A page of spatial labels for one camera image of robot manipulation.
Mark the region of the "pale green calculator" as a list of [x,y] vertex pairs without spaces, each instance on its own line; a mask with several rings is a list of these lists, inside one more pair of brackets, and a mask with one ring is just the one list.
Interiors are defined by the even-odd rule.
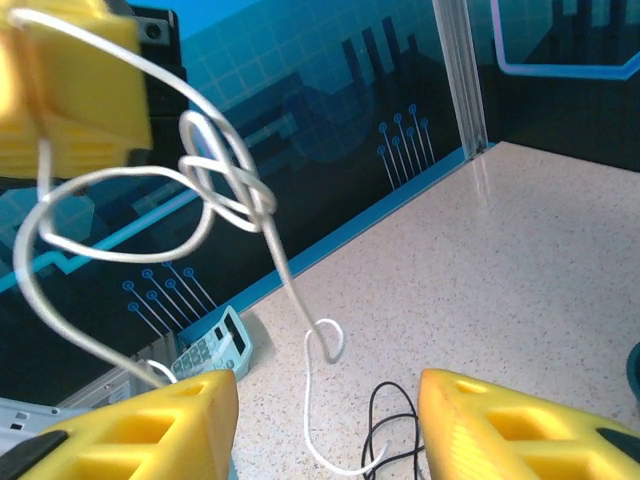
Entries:
[[231,370],[237,381],[249,371],[253,344],[239,314],[227,306],[222,316],[170,366],[183,380],[210,370]]

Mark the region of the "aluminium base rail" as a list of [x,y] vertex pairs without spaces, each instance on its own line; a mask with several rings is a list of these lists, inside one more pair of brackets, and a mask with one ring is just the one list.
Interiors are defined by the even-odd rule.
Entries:
[[[169,367],[178,356],[178,347],[173,333],[166,334],[163,338],[156,339],[136,354],[131,359],[138,363],[148,373],[156,374],[165,383],[168,377],[148,361],[152,360]],[[59,408],[68,409],[97,409],[111,405],[133,396],[146,393],[152,387],[120,368],[112,368],[107,373],[96,378],[72,395],[57,404]]]

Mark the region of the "teal plastic bin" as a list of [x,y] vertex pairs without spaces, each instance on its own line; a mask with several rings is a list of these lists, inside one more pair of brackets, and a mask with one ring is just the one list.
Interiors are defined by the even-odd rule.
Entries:
[[640,342],[631,349],[627,357],[626,377],[637,403],[640,404]]

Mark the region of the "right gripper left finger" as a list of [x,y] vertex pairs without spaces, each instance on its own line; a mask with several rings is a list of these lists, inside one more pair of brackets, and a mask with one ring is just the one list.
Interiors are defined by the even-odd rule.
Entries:
[[56,424],[19,480],[227,480],[238,409],[233,372],[203,373]]

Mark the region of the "aluminium frame post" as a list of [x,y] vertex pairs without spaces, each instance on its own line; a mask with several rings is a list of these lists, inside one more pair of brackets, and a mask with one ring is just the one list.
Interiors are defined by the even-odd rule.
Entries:
[[452,103],[466,159],[489,148],[466,0],[432,0]]

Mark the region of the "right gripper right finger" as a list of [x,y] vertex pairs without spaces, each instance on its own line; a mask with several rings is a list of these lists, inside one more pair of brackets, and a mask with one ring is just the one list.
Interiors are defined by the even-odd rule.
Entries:
[[443,369],[421,374],[431,480],[640,480],[640,433]]

